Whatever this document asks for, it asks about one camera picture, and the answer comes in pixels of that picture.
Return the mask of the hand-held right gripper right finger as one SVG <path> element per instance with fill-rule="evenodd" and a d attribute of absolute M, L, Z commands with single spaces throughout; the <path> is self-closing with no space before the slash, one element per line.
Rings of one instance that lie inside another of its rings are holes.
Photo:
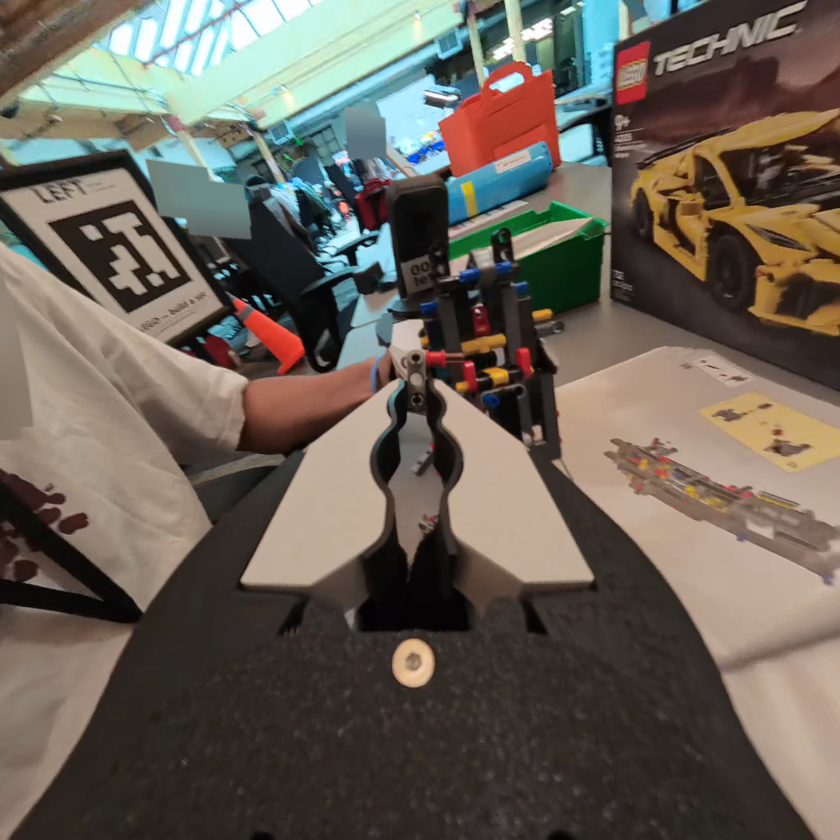
<path fill-rule="evenodd" d="M 475 613 L 499 599 L 589 589 L 594 573 L 527 447 L 449 385 L 427 384 L 437 518 L 415 552 L 408 591 L 424 612 L 461 596 Z"/>

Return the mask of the lego car chassis model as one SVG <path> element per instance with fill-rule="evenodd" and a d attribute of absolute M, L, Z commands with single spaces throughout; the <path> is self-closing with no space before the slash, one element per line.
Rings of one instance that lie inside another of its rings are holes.
<path fill-rule="evenodd" d="M 491 236 L 488 261 L 470 255 L 466 268 L 454 269 L 448 259 L 437 301 L 421 307 L 419 350 L 463 352 L 462 364 L 437 369 L 431 381 L 450 386 L 528 448 L 544 448 L 559 459 L 556 366 L 540 330 L 554 317 L 551 310 L 532 309 L 511 241 L 503 228 Z"/>

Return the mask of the green plastic bin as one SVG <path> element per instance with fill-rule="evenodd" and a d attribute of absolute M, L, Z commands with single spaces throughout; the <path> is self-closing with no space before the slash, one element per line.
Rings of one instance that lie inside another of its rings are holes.
<path fill-rule="evenodd" d="M 449 237 L 449 257 L 454 269 L 466 268 L 470 255 L 484 263 L 490 258 L 490 240 L 507 229 L 513 235 L 551 222 L 593 217 L 584 231 L 563 243 L 517 261 L 520 279 L 528 283 L 533 310 L 550 309 L 559 314 L 598 302 L 601 296 L 602 257 L 607 222 L 576 208 L 552 202 L 546 209 L 519 210 L 465 235 Z"/>

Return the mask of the framed marker sign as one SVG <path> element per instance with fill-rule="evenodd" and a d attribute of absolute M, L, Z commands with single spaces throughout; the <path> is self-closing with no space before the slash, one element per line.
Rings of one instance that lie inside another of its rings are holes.
<path fill-rule="evenodd" d="M 235 312 L 126 150 L 2 169 L 1 207 L 2 222 L 58 279 L 171 347 Z"/>

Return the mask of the lego set box yellow car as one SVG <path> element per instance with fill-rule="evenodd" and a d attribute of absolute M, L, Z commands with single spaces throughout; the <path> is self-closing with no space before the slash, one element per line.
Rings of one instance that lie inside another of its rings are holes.
<path fill-rule="evenodd" d="M 838 390 L 839 2 L 616 44 L 611 298 Z"/>

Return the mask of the person's left forearm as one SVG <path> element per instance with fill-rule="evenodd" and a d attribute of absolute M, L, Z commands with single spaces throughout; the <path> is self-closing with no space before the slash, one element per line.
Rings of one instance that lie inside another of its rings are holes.
<path fill-rule="evenodd" d="M 374 395 L 373 360 L 325 374 L 251 382 L 244 391 L 237 450 L 281 455 L 328 432 Z"/>

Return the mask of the small grey connector red pin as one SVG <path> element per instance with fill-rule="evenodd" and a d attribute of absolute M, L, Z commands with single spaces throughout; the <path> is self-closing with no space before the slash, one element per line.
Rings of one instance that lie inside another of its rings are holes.
<path fill-rule="evenodd" d="M 401 377 L 406 383 L 407 409 L 411 413 L 425 414 L 427 410 L 427 386 L 435 378 L 437 369 L 449 364 L 462 364 L 466 360 L 463 352 L 411 350 L 402 357 Z"/>

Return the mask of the white striped strip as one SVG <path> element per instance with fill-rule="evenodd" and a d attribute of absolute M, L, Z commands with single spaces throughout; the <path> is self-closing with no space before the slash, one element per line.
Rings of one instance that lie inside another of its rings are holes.
<path fill-rule="evenodd" d="M 523 200 L 516 200 L 499 207 L 493 208 L 489 211 L 479 214 L 478 216 L 472 217 L 471 219 L 465 220 L 462 223 L 458 223 L 457 225 L 452 226 L 449 230 L 449 236 L 451 238 L 456 238 L 461 235 L 466 235 L 466 231 L 473 229 L 473 228 L 483 228 L 490 224 L 492 220 L 495 220 L 498 217 L 505 216 L 506 214 L 512 214 L 514 211 L 519 211 L 524 207 L 528 207 L 529 203 Z"/>

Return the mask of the orange bag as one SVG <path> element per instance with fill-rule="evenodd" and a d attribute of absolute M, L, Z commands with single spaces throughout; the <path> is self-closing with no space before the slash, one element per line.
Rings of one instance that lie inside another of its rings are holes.
<path fill-rule="evenodd" d="M 553 168 L 560 166 L 553 73 L 535 74 L 512 62 L 490 73 L 479 93 L 464 100 L 438 128 L 453 176 L 544 142 Z"/>

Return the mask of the white paper bag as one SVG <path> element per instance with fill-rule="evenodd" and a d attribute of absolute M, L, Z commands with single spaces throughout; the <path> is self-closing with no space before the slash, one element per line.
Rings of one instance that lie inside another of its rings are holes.
<path fill-rule="evenodd" d="M 515 234 L 511 241 L 514 258 L 523 261 L 540 251 L 559 245 L 584 231 L 592 221 L 593 217 L 567 219 Z"/>

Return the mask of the black office chair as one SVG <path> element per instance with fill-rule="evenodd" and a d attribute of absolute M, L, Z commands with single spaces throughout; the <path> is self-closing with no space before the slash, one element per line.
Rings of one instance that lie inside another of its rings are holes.
<path fill-rule="evenodd" d="M 361 295 L 378 291 L 385 277 L 382 266 L 374 262 L 328 271 L 263 203 L 250 204 L 248 216 L 250 238 L 228 238 L 227 245 L 287 311 L 311 368 L 333 370 L 350 330 L 350 318 L 341 314 L 333 291 L 346 280 Z"/>

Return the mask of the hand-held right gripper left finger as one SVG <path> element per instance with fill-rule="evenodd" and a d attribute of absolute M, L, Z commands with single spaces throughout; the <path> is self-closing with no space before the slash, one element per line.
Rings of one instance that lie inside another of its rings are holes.
<path fill-rule="evenodd" d="M 406 416 L 406 387 L 394 381 L 307 447 L 240 578 L 244 590 L 358 611 L 369 629 L 399 625 L 408 563 L 390 484 Z"/>

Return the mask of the blue wrapped package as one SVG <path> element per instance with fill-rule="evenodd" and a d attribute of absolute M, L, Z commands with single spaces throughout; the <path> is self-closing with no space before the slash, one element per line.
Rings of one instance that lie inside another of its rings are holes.
<path fill-rule="evenodd" d="M 550 147 L 540 141 L 447 182 L 450 227 L 543 189 L 553 172 Z"/>

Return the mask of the orange traffic cone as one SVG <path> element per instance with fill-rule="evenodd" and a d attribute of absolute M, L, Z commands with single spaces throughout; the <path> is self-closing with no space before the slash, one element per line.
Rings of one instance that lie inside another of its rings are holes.
<path fill-rule="evenodd" d="M 238 320 L 278 360 L 278 375 L 286 375 L 306 356 L 301 339 L 244 301 L 231 297 Z"/>

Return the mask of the lego instruction booklet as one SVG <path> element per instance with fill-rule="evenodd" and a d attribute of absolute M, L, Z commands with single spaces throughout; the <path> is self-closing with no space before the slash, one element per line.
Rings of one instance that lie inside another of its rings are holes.
<path fill-rule="evenodd" d="M 570 478 L 675 591 L 814 835 L 838 838 L 838 397 L 671 347 L 556 396 Z"/>

